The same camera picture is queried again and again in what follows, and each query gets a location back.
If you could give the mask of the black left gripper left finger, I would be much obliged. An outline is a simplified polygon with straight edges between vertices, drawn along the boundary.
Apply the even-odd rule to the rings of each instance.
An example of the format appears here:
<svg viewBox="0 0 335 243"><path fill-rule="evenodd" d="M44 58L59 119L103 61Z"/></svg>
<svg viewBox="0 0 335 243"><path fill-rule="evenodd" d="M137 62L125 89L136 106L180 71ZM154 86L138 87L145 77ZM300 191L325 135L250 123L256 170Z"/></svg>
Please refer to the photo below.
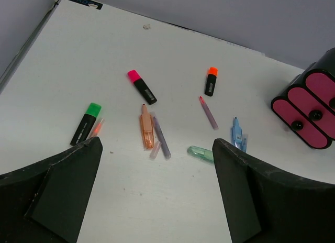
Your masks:
<svg viewBox="0 0 335 243"><path fill-rule="evenodd" d="M1 175L1 242L77 242L101 161L98 137Z"/></svg>

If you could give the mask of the black pink drawer organizer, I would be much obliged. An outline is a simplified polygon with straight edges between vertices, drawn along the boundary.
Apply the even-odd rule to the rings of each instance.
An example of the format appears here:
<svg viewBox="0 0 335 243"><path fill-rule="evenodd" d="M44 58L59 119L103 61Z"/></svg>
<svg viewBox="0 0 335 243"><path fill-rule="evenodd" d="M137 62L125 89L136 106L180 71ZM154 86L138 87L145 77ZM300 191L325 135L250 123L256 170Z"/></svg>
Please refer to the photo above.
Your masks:
<svg viewBox="0 0 335 243"><path fill-rule="evenodd" d="M334 48L273 98L271 109L309 147L329 148L334 141Z"/></svg>

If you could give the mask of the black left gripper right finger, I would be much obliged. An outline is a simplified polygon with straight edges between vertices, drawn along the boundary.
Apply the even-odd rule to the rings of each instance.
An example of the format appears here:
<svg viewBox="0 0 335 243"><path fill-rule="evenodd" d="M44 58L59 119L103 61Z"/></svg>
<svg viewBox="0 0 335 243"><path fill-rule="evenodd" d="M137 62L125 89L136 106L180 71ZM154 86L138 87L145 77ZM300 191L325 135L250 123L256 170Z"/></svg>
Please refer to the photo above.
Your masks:
<svg viewBox="0 0 335 243"><path fill-rule="evenodd" d="M334 242L334 185L298 176L223 139L216 175L233 242Z"/></svg>

